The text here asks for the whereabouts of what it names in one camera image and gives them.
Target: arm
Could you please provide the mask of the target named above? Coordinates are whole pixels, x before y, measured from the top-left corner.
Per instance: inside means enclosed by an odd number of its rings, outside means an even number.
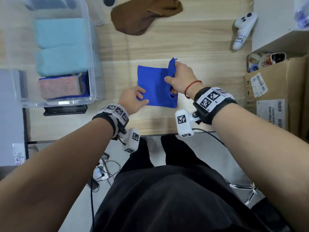
[[[175,78],[165,80],[183,93],[197,79],[186,65],[175,66]],[[187,94],[194,98],[204,87],[195,83]],[[212,124],[243,171],[291,226],[308,231],[309,145],[236,104],[223,107]]]
[[[119,104],[129,115],[148,100],[136,86]],[[58,231],[113,136],[96,118],[27,160],[0,182],[0,231]]]

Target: brown sock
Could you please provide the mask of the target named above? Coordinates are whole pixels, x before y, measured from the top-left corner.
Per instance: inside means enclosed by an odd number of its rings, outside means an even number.
[[[116,30],[142,35],[155,18],[170,17],[182,10],[179,0],[130,0],[114,7],[111,19]]]

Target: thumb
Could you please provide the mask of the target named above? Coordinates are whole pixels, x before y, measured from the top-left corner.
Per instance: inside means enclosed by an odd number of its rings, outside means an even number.
[[[144,99],[144,100],[140,101],[141,107],[147,105],[148,103],[149,103],[149,100],[148,100],[148,99]]]
[[[170,84],[170,85],[172,84],[172,80],[173,80],[173,78],[170,77],[170,76],[164,77],[164,81],[165,81],[166,83]]]

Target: blue towel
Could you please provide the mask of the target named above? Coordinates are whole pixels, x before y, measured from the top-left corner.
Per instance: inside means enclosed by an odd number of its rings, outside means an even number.
[[[146,90],[143,99],[148,99],[150,106],[177,107],[178,95],[171,94],[171,85],[164,81],[164,77],[174,77],[177,59],[172,58],[168,68],[154,68],[138,66],[137,84]]]
[[[87,72],[87,50],[83,44],[43,49],[36,53],[36,63],[42,77]]]
[[[90,20],[90,34],[93,45],[97,45],[95,26]],[[85,19],[42,19],[35,22],[37,44],[42,49],[65,45],[84,44],[87,41]]]

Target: plastic storage bin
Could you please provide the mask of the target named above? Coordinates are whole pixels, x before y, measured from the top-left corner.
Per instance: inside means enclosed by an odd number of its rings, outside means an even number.
[[[102,25],[102,13],[92,9],[88,12],[87,3],[95,6],[91,0],[2,0],[2,32],[6,47],[9,69],[19,70],[11,73],[15,95],[25,108],[51,107],[65,105],[90,104],[94,100],[104,99],[104,84],[101,63],[96,45],[91,42],[90,17],[95,25]],[[41,98],[37,84],[41,78],[36,73],[35,54],[40,50],[36,43],[35,21],[38,19],[83,18],[85,32],[84,44],[87,49],[89,97],[67,98],[47,101]]]

